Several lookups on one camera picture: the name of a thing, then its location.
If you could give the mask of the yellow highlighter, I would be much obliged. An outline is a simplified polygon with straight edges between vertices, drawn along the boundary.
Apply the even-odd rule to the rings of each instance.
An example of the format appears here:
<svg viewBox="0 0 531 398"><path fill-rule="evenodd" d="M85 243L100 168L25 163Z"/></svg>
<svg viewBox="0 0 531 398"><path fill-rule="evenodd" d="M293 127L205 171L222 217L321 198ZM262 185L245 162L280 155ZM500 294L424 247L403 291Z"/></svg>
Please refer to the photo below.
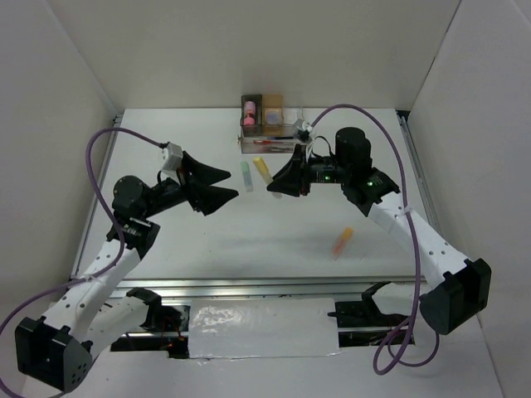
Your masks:
<svg viewBox="0 0 531 398"><path fill-rule="evenodd" d="M253 164L256 167L257 172L261 175L265 185L268 187L271 182L273 182L273 178L270 174L269 168L266 165L266 162L262 157L255 157L253 158Z"/></svg>

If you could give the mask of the blue ink pen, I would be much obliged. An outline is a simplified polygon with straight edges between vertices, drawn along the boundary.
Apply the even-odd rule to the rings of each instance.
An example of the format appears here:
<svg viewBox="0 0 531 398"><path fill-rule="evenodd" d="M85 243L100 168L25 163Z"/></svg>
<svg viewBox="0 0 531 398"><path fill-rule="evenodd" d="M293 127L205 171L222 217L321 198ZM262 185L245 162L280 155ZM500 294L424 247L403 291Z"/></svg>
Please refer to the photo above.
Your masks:
<svg viewBox="0 0 531 398"><path fill-rule="evenodd" d="M276 136L266 136L265 140L267 141L287 141L295 139L293 135L276 135Z"/></svg>

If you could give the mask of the green highlighter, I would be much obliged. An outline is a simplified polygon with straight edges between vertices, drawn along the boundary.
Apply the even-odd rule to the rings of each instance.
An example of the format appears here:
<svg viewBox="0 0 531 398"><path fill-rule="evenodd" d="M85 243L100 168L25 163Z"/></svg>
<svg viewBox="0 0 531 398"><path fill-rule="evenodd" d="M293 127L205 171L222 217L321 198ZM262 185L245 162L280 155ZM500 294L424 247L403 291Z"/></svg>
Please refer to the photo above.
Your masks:
<svg viewBox="0 0 531 398"><path fill-rule="evenodd" d="M253 191L253 183L251 177L251 170L247 161L241 161L241 174L244 182L246 192Z"/></svg>

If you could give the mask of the red gel pen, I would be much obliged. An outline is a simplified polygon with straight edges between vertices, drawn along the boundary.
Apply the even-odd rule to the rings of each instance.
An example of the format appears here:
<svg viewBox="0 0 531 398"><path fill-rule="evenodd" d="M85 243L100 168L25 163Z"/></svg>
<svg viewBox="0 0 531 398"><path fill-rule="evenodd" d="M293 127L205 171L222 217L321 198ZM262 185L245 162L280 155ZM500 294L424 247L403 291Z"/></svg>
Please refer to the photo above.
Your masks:
<svg viewBox="0 0 531 398"><path fill-rule="evenodd" d="M290 140L291 138L274 137L271 139L253 140L252 143L256 145L268 145L268 144L273 144L273 143L288 143Z"/></svg>

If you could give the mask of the clear paper clip jar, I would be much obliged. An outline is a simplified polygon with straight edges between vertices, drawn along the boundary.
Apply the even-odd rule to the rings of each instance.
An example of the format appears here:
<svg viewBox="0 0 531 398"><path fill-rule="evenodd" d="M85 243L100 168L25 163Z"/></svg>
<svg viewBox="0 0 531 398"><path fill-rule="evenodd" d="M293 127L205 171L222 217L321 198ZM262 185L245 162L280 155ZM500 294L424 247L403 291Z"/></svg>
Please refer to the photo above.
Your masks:
<svg viewBox="0 0 531 398"><path fill-rule="evenodd" d="M281 108L267 108L264 111L264 121L266 125L282 125L283 111Z"/></svg>

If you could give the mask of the orange highlighter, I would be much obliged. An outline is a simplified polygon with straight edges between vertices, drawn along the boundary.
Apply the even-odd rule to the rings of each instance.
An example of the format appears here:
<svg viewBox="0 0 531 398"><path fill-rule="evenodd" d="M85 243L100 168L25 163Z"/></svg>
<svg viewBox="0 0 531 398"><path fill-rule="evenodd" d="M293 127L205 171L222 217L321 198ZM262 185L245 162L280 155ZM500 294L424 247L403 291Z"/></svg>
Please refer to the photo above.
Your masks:
<svg viewBox="0 0 531 398"><path fill-rule="evenodd" d="M347 243L352 239L353 236L353 228L352 227L346 227L341 234L339 235L338 239L335 241L334 246L331 250L331 255L333 260L337 260Z"/></svg>

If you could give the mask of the pink capped eraser tube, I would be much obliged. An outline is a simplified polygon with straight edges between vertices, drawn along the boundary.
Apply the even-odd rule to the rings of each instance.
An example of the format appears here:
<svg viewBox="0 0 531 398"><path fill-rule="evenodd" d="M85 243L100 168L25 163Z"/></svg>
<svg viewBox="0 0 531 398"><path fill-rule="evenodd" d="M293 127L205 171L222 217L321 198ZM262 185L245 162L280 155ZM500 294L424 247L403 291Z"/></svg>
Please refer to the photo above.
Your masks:
<svg viewBox="0 0 531 398"><path fill-rule="evenodd" d="M256 103L254 101L248 100L244 103L244 117L243 117L243 126L252 126L256 124Z"/></svg>

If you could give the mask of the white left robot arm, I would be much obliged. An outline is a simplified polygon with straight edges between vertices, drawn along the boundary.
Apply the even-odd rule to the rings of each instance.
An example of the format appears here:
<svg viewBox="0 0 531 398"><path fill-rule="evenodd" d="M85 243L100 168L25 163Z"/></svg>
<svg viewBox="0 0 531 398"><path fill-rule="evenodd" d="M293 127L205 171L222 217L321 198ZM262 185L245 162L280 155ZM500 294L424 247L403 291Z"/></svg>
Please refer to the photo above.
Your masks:
<svg viewBox="0 0 531 398"><path fill-rule="evenodd" d="M118 303L107 303L152 248L160 227L149 221L151 216L184 202L208 216L238 195L217 185L230 178L228 171L200 163L186 152L164 157L156 185L150 187L135 176L115 183L112 209L118 225L107 234L80 283L38 319L24 318L17 325L17 367L22 374L70 393L100 353L131 328L180 326L180 312L164 306L152 290L133 288Z"/></svg>

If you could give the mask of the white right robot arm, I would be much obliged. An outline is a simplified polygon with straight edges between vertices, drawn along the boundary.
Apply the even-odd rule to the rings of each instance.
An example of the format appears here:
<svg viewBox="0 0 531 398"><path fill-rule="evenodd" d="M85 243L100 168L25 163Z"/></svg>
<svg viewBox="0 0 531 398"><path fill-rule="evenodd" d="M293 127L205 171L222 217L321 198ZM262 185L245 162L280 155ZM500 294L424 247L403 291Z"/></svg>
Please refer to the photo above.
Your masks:
<svg viewBox="0 0 531 398"><path fill-rule="evenodd" d="M404 250L419 256L421 274L431 286L420 296L420 311L435 332L448 335L486 307L490 266L482 259L470 260L405 206L402 189L373 166L371 143L361 129L340 129L335 151L326 157L312 157L303 145L295 145L267 189L299 197L308 195L314 183L340 185L349 202Z"/></svg>

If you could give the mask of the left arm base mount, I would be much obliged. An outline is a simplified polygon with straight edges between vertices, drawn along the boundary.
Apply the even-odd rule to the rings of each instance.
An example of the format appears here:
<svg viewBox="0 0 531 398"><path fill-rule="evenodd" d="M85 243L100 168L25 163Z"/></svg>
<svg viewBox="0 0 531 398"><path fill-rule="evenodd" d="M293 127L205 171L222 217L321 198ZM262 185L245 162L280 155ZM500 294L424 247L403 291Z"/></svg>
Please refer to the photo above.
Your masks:
<svg viewBox="0 0 531 398"><path fill-rule="evenodd" d="M160 295L144 288L133 288L126 297L139 299L148 307L145 320L140 324L144 331L159 333L161 337L165 333L174 332L179 340L184 340L183 332L188 330L190 315L188 305L164 305Z"/></svg>

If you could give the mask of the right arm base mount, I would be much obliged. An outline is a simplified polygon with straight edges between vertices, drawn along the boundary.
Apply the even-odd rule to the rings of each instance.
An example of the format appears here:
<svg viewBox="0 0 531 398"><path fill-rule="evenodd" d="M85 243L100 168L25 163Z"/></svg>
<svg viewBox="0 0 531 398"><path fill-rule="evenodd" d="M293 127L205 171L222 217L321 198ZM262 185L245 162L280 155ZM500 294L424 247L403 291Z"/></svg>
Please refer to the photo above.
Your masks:
<svg viewBox="0 0 531 398"><path fill-rule="evenodd" d="M398 298L392 296L398 293L397 288L408 291L403 284L379 282L362 292L358 300L335 303L334 311L328 312L327 316L337 323L341 348L376 346L407 319L408 305L405 308L384 308L388 301L398 304Z"/></svg>

